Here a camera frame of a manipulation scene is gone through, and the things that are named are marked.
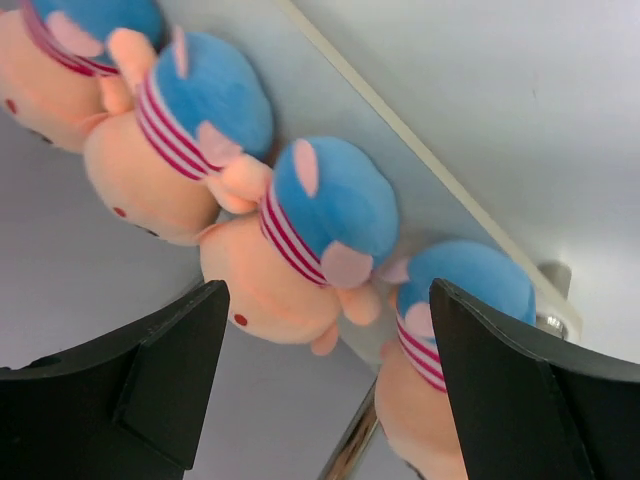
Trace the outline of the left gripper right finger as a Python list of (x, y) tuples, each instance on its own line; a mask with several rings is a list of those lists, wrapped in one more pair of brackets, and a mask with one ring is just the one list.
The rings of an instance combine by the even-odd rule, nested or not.
[(636, 479), (639, 367), (435, 281), (432, 319), (471, 479)]

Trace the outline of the boy plush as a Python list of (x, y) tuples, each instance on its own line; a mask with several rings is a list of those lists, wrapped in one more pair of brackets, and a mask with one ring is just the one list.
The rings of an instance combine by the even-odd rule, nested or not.
[(241, 330), (327, 355), (340, 317), (366, 326), (379, 316), (372, 276), (399, 223), (391, 184), (361, 149), (299, 138), (279, 154), (256, 212), (202, 233), (201, 270), (226, 284), (228, 319)]

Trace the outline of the boy plush showing black hair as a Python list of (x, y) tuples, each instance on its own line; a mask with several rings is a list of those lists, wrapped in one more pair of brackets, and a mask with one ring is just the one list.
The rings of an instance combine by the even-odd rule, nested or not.
[(532, 325), (534, 287), (524, 270), (488, 246), (452, 240), (396, 261), (383, 277), (397, 336), (385, 344), (375, 409), (391, 449), (421, 479), (464, 479), (466, 468), (433, 329), (430, 286), (447, 280), (485, 304)]

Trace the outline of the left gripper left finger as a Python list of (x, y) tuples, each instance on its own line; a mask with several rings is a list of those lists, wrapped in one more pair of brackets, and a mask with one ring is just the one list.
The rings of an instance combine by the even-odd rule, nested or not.
[(1, 371), (5, 479), (180, 479), (192, 469), (229, 293), (212, 281), (74, 348)]

